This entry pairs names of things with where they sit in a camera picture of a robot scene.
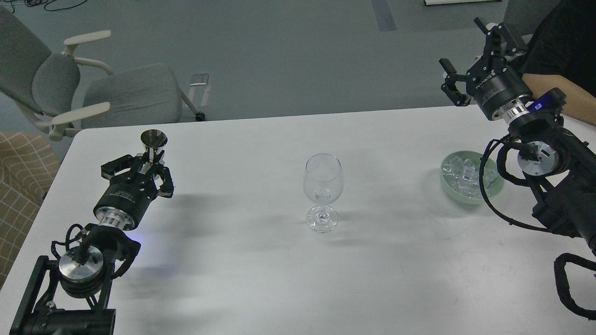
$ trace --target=glass stem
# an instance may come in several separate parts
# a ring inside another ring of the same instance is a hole
[[[321,210],[319,211],[318,215],[321,220],[325,220],[329,217],[327,214],[327,207],[324,204],[321,205]]]

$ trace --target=silver flange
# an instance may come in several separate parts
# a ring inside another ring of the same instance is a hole
[[[76,262],[78,247],[67,251],[58,263],[62,276],[71,283],[87,283],[101,272],[104,265],[104,257],[101,251],[94,246],[89,246],[88,257],[85,264]]]
[[[100,226],[113,226],[120,230],[131,230],[135,226],[130,215],[114,207],[99,207],[95,217],[100,221]]]
[[[507,124],[510,124],[513,120],[518,117],[529,114],[526,105],[521,101],[523,96],[511,100],[509,103],[504,104],[494,113],[493,120],[503,118]]]
[[[544,176],[553,172],[559,164],[559,154],[550,145],[535,141],[528,143],[537,148],[538,161],[522,159],[517,155],[517,163],[523,172],[531,176]]]

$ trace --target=wine glass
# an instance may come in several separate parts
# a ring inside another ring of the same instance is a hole
[[[342,165],[330,154],[316,154],[306,162],[304,193],[317,205],[308,212],[306,221],[316,232],[330,232],[337,225],[337,213],[329,206],[343,191]]]

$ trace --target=person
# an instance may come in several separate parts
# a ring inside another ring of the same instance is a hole
[[[562,0],[540,23],[519,64],[538,98],[558,87],[563,113],[596,126],[596,1]]]

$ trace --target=green bowl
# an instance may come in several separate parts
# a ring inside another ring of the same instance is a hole
[[[480,170],[480,159],[482,158],[482,154],[477,153],[475,151],[457,151],[452,154],[449,154],[449,155],[447,155],[447,157],[445,157],[443,159],[443,161],[441,162],[441,167],[439,168],[441,187],[443,188],[445,193],[447,193],[447,195],[449,195],[450,197],[452,197],[453,199],[455,199],[456,201],[458,201],[460,203],[465,203],[465,204],[481,204],[481,203],[483,203],[484,199],[470,198],[470,197],[462,194],[459,190],[453,189],[451,186],[449,186],[449,184],[447,183],[447,180],[445,180],[445,174],[443,173],[443,164],[454,156],[460,156],[462,160],[470,159],[474,163],[476,169]],[[485,170],[486,169],[495,169],[496,170],[496,163],[490,158],[486,162]],[[503,179],[503,177],[498,176],[497,179],[494,180],[488,188],[487,193],[490,194],[489,199],[493,199],[494,197],[496,197],[503,190],[504,185],[505,185],[505,180]]]

